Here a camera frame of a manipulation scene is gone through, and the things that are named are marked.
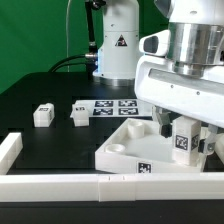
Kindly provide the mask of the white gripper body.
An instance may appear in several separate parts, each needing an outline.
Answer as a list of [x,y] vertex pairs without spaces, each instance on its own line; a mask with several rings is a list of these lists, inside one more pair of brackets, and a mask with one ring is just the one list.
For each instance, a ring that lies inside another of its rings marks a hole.
[[135,94],[161,108],[224,128],[224,66],[207,67],[202,78],[171,71],[173,63],[142,56],[137,64]]

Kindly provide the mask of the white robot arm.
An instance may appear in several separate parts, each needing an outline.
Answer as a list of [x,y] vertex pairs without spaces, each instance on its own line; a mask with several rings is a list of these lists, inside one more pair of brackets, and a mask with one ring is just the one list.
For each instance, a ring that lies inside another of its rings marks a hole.
[[224,129],[224,0],[154,0],[168,28],[143,37],[135,94],[156,107],[203,121],[214,152]]

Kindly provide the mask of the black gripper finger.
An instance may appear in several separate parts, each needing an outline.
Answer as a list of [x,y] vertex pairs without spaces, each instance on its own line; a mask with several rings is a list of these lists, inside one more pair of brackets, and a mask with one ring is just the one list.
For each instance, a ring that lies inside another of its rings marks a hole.
[[209,124],[207,127],[201,128],[200,139],[204,141],[202,153],[205,155],[212,155],[215,151],[217,135],[220,128]]

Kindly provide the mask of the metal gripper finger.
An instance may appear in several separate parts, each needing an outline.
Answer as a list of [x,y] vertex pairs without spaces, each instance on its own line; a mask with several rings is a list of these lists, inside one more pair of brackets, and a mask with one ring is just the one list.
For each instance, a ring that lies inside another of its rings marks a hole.
[[168,138],[172,136],[172,125],[170,121],[170,112],[164,108],[153,106],[152,119],[159,124],[159,133]]

